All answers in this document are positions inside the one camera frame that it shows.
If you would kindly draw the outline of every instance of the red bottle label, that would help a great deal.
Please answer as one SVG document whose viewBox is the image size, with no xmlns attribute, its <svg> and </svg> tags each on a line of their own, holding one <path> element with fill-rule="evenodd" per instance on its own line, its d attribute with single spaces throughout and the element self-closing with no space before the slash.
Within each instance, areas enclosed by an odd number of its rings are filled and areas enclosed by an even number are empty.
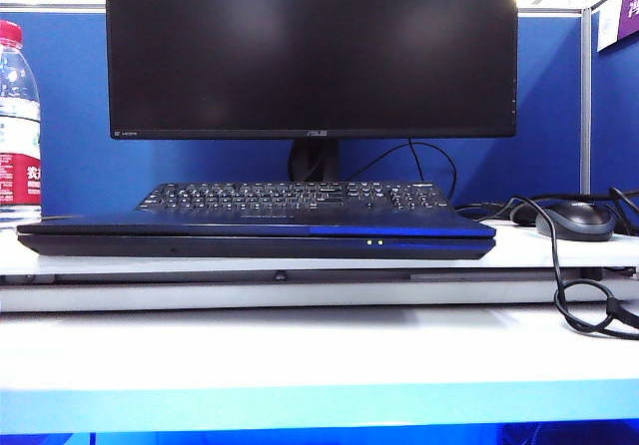
<svg viewBox="0 0 639 445">
<path fill-rule="evenodd" d="M 40 206 L 40 160 L 0 153 L 0 205 Z"/>
</svg>

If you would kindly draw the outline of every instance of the monitor stand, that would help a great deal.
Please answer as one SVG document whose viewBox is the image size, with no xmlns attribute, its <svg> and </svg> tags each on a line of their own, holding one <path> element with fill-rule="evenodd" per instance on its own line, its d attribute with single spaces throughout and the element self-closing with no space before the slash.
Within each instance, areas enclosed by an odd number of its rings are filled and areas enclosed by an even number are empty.
<svg viewBox="0 0 639 445">
<path fill-rule="evenodd" d="M 295 139 L 289 152 L 289 178 L 295 182 L 339 180 L 337 139 Z"/>
</svg>

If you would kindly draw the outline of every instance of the cubicle wall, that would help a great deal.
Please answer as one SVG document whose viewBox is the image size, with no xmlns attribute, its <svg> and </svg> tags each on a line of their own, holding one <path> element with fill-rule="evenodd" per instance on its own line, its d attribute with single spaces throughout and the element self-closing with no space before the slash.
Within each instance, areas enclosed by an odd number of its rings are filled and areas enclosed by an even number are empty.
<svg viewBox="0 0 639 445">
<path fill-rule="evenodd" d="M 129 210 L 160 182 L 282 181 L 288 141 L 114 141 L 109 137 L 104 13 L 2 12 L 20 23 L 43 108 L 46 215 Z M 580 18 L 519 21 L 518 133 L 437 140 L 459 169 L 456 204 L 579 189 Z M 401 141 L 349 140 L 342 176 Z M 447 190 L 448 162 L 419 148 L 426 175 Z M 360 176 L 414 180 L 400 150 Z"/>
<path fill-rule="evenodd" d="M 639 34 L 597 52 L 592 23 L 592 190 L 639 189 Z"/>
</svg>

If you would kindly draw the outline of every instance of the white shelf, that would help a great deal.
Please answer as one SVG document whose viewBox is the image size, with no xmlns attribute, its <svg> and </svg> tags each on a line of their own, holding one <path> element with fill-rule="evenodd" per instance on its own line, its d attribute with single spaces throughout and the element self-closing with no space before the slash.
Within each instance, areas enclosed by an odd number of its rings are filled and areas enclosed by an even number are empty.
<svg viewBox="0 0 639 445">
<path fill-rule="evenodd" d="M 639 417 L 637 343 L 546 306 L 6 315 L 0 335 L 8 434 Z"/>
</svg>

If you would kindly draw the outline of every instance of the black cable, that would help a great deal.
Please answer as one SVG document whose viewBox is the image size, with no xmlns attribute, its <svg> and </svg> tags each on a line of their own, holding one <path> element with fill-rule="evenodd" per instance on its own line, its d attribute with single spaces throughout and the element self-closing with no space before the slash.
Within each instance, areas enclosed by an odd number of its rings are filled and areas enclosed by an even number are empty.
<svg viewBox="0 0 639 445">
<path fill-rule="evenodd" d="M 448 198 L 452 198 L 452 196 L 455 193 L 455 190 L 457 189 L 457 166 L 455 165 L 454 160 L 452 159 L 451 156 L 449 156 L 445 150 L 443 150 L 442 148 L 439 148 L 438 146 L 436 146 L 435 144 L 431 144 L 431 143 L 425 143 L 422 141 L 411 141 L 413 145 L 415 146 L 426 146 L 428 148 L 432 148 L 435 149 L 437 151 L 439 151 L 448 161 L 448 163 L 450 164 L 450 168 L 452 170 L 452 182 L 450 185 L 450 190 L 448 192 Z M 400 144 L 399 146 L 395 146 L 394 148 L 389 149 L 388 151 L 384 152 L 383 154 L 380 154 L 379 156 L 377 156 L 375 159 L 373 159 L 372 161 L 370 161 L 368 164 L 366 164 L 365 166 L 363 166 L 362 168 L 360 168 L 359 170 L 355 171 L 353 174 L 351 174 L 350 176 L 348 176 L 346 178 L 347 181 L 352 181 L 354 178 L 356 178 L 357 176 L 359 176 L 361 173 L 363 173 L 364 171 L 366 171 L 367 169 L 370 169 L 373 165 L 375 165 L 376 163 L 378 163 L 379 161 L 381 161 L 382 159 L 384 159 L 386 156 L 394 153 L 395 151 L 402 149 L 402 148 L 407 148 L 410 146 L 410 143 L 406 143 L 406 144 Z"/>
<path fill-rule="evenodd" d="M 610 209 L 612 213 L 614 213 L 624 225 L 624 228 L 628 232 L 628 235 L 634 235 L 634 225 L 627 218 L 623 209 L 619 205 L 618 201 L 623 201 L 630 209 L 633 210 L 637 215 L 639 215 L 639 208 L 630 201 L 629 198 L 639 196 L 639 190 L 621 192 L 616 188 L 610 188 L 607 195 L 597 195 L 597 194 L 568 194 L 568 193 L 556 193 L 556 194 L 542 194 L 538 196 L 531 196 L 529 199 L 536 202 L 541 201 L 583 201 L 583 202 L 597 202 L 597 201 L 611 201 L 615 203 L 615 209 Z M 503 216 L 505 213 L 509 213 L 511 207 L 513 206 L 513 201 L 509 201 L 505 204 L 499 203 L 473 203 L 469 205 L 463 205 L 455 208 L 456 211 L 466 211 L 469 209 L 490 211 L 489 215 L 483 216 L 481 218 L 476 219 L 477 221 L 488 221 L 490 219 L 508 219 L 508 217 Z"/>
<path fill-rule="evenodd" d="M 514 196 L 508 201 L 508 205 L 516 201 L 527 203 L 529 206 L 535 209 L 535 211 L 543 218 L 550 230 L 550 242 L 552 246 L 552 265 L 557 283 L 557 290 L 554 295 L 554 302 L 557 310 L 564 316 L 566 322 L 581 333 L 601 333 L 617 338 L 624 338 L 629 340 L 639 340 L 639 333 L 621 332 L 618 330 L 609 330 L 607 327 L 613 320 L 617 319 L 623 323 L 626 323 L 635 328 L 639 328 L 639 316 L 629 312 L 621 305 L 621 302 L 613 295 L 608 287 L 605 285 L 591 280 L 589 278 L 575 278 L 571 280 L 565 280 L 559 266 L 559 255 L 557 252 L 557 232 L 555 224 L 546 213 L 535 201 L 520 196 Z M 590 285 L 598 288 L 606 295 L 606 318 L 596 324 L 588 323 L 574 314 L 572 314 L 568 307 L 566 300 L 566 289 L 574 285 Z"/>
<path fill-rule="evenodd" d="M 417 151 L 415 150 L 415 144 L 412 143 L 411 138 L 408 138 L 408 145 L 410 146 L 410 151 L 412 152 L 412 156 L 414 157 L 415 163 L 417 164 L 419 180 L 423 182 L 423 170 L 421 169 L 421 163 L 419 162 L 419 157 L 417 156 Z"/>
</svg>

